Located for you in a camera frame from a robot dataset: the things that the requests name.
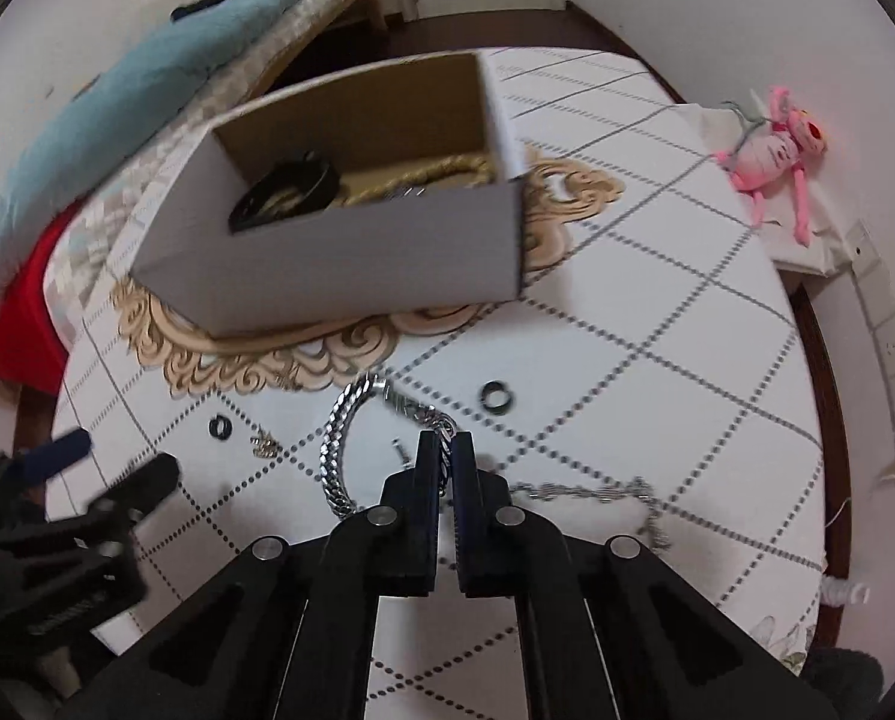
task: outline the white tablecloth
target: white tablecloth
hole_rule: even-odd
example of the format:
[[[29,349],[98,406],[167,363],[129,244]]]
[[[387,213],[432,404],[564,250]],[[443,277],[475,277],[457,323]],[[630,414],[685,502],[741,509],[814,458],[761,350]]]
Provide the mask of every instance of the white tablecloth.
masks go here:
[[[137,305],[121,295],[115,307],[111,290],[181,158],[148,188],[98,282],[58,404],[55,432],[80,424],[95,449],[47,495],[50,516],[64,517],[155,451],[180,461],[180,492],[137,529],[148,598],[100,630],[115,650],[257,536],[329,532],[321,425],[334,382],[378,365],[451,413],[473,433],[479,462],[511,483],[644,477],[665,507],[665,560],[787,664],[803,658],[824,559],[819,430],[785,292],[742,201],[638,62],[505,49],[492,64],[525,143],[619,176],[625,191],[564,225],[566,255],[528,274],[521,300],[472,310],[449,334],[379,320],[297,346],[280,372],[305,389],[280,389],[270,356],[204,384],[209,355],[170,352],[156,325],[137,330]],[[501,418],[478,406],[492,379],[516,394]],[[208,434],[218,413],[234,424],[227,442]],[[261,429],[283,447],[272,460],[252,452]],[[395,437],[411,451],[417,443],[411,423],[364,406],[345,455],[359,503],[376,501],[400,468]],[[519,502],[590,541],[634,533],[644,519],[633,500]],[[513,602],[463,600],[452,533],[446,508],[432,597],[382,599],[367,717],[526,716]]]

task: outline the pink stuffed toy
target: pink stuffed toy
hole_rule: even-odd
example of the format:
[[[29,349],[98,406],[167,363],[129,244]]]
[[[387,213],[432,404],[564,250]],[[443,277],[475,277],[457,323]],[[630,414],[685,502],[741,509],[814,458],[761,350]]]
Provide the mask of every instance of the pink stuffed toy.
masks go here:
[[[771,133],[751,137],[747,133],[734,151],[719,151],[714,158],[731,174],[734,189],[745,191],[753,199],[754,227],[764,221],[761,187],[790,170],[794,176],[794,239],[807,247],[810,245],[810,205],[801,156],[820,156],[828,143],[809,114],[791,104],[790,95],[785,87],[771,87]]]

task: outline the silver chain bracelet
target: silver chain bracelet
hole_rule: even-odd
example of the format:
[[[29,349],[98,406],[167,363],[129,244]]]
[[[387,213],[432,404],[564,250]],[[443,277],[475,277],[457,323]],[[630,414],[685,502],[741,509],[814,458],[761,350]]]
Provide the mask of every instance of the silver chain bracelet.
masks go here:
[[[421,403],[410,395],[395,389],[390,379],[377,373],[362,373],[353,382],[345,386],[340,393],[334,408],[331,409],[327,423],[324,425],[324,443],[321,443],[321,487],[331,511],[344,519],[356,514],[357,504],[351,499],[348,488],[343,483],[343,448],[348,439],[350,423],[357,410],[374,396],[380,395],[388,407],[400,415],[427,430],[438,433],[441,441],[441,495],[447,488],[450,479],[450,442],[458,433],[457,423],[449,415],[433,406]],[[660,516],[663,514],[660,498],[654,493],[644,479],[636,476],[630,482],[609,482],[598,490],[583,487],[569,487],[547,482],[539,487],[524,482],[511,485],[511,494],[524,493],[529,498],[540,501],[551,501],[567,495],[574,498],[594,498],[600,503],[613,503],[624,498],[636,498],[647,508],[647,519],[638,531],[645,536],[647,546],[652,552],[663,552],[671,546],[670,538],[661,528]]]
[[[376,395],[400,415],[424,429],[436,431],[441,440],[441,495],[450,479],[450,442],[457,435],[457,423],[441,410],[394,389],[389,379],[372,372],[362,373],[340,393],[324,425],[324,443],[321,443],[321,487],[327,505],[338,519],[357,512],[357,504],[351,500],[343,483],[343,447],[350,423],[357,410]]]
[[[626,484],[606,482],[597,490],[556,485],[553,482],[545,482],[540,487],[529,485],[526,482],[516,482],[511,485],[511,494],[515,493],[525,493],[527,498],[535,501],[553,501],[564,495],[572,498],[594,498],[598,503],[614,503],[624,498],[636,498],[647,508],[647,519],[637,531],[637,535],[643,535],[646,538],[648,549],[651,552],[660,553],[671,547],[671,539],[659,524],[660,516],[663,514],[660,498],[654,494],[654,488],[639,476],[634,477]]]

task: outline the table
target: table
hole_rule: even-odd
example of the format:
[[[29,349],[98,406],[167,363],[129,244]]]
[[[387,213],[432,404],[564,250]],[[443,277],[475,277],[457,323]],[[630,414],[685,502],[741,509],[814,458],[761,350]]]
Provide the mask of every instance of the table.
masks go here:
[[[380,367],[470,430],[479,463],[511,483],[643,477],[663,509],[665,560],[785,664],[803,661],[824,562],[821,445],[797,330],[748,209],[639,62],[489,54],[518,136],[541,152],[515,302],[211,343],[118,284],[185,146],[148,187],[58,403],[55,432],[82,425],[94,452],[47,491],[50,516],[64,517],[155,451],[180,461],[179,493],[136,533],[148,598],[100,629],[114,650],[257,536],[305,541],[335,525],[316,475],[321,425],[339,384]],[[492,379],[516,396],[500,418],[478,405]],[[234,424],[227,442],[208,434],[218,413]],[[276,457],[253,454],[258,431]],[[400,468],[396,437],[412,451],[417,430],[376,400],[355,419],[345,469],[361,504]],[[517,499],[590,541],[636,533],[645,517],[633,499]],[[513,602],[460,596],[450,515],[435,593],[381,601],[367,717],[526,717]]]

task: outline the small metal screw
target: small metal screw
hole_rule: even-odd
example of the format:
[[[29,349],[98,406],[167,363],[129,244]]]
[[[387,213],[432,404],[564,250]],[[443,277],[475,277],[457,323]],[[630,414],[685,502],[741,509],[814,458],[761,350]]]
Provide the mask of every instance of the small metal screw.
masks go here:
[[[397,510],[390,506],[375,506],[367,512],[367,522],[372,525],[391,525],[397,522]]]
[[[396,451],[397,456],[400,458],[401,466],[404,466],[407,469],[407,467],[410,467],[414,464],[414,461],[411,460],[411,456],[407,453],[407,450],[400,442],[400,439],[392,440],[391,446],[393,446],[394,451]]]
[[[610,550],[617,557],[631,560],[632,557],[640,555],[640,542],[636,538],[631,538],[631,536],[617,536],[610,543]]]
[[[500,509],[497,509],[497,514],[494,514],[494,518],[501,525],[511,527],[520,525],[527,519],[527,514],[524,514],[524,509],[518,509],[516,506],[502,506]]]
[[[284,545],[280,542],[279,538],[273,538],[273,536],[268,536],[267,538],[261,538],[260,541],[255,541],[254,546],[250,548],[250,552],[252,552],[257,560],[273,560],[283,551]]]
[[[124,552],[124,544],[119,541],[105,541],[98,546],[97,551],[103,557],[117,557],[117,555]]]

